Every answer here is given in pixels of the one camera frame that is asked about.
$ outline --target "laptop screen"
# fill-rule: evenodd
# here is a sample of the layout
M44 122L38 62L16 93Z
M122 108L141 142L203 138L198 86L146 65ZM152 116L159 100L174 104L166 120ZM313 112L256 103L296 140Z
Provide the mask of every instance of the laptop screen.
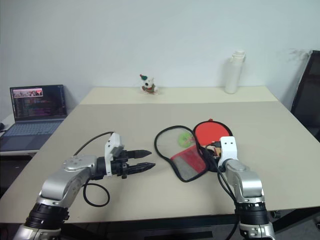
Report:
M63 85L11 87L16 121L62 119L67 116Z

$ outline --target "white wall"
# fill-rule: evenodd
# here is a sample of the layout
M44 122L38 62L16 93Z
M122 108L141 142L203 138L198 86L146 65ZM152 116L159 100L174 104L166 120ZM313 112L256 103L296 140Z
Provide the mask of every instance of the white wall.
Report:
M0 119L9 87L64 84L69 107L92 86L221 86L247 53L241 85L289 107L306 52L320 49L319 0L1 0Z

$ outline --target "small plush figure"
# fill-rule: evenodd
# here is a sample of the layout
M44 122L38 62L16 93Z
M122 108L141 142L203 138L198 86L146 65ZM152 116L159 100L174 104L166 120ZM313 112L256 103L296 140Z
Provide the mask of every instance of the small plush figure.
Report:
M153 77L147 77L142 74L140 74L140 77L143 82L142 90L149 94L154 94L158 91L158 88L154 84L154 78Z

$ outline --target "beige table surface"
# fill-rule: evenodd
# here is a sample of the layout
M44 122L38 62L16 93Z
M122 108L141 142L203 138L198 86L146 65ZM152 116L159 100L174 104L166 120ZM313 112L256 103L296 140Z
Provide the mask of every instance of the beige table surface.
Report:
M129 164L152 162L156 166L127 179L113 176L97 181L109 190L110 203L92 207L80 193L69 209L68 223L232 214L233 202L215 173L183 183L153 147L154 137L162 129L172 125L193 128L209 118L233 131L238 158L259 174L269 210L319 205L320 144L272 94L265 100L212 102L78 105L4 194L0 222L24 222L47 177L88 139L106 131L119 133L127 150L153 152L140 160L131 159ZM81 153L103 156L107 139L97 139ZM95 187L88 188L88 196L97 204L106 200L105 193Z

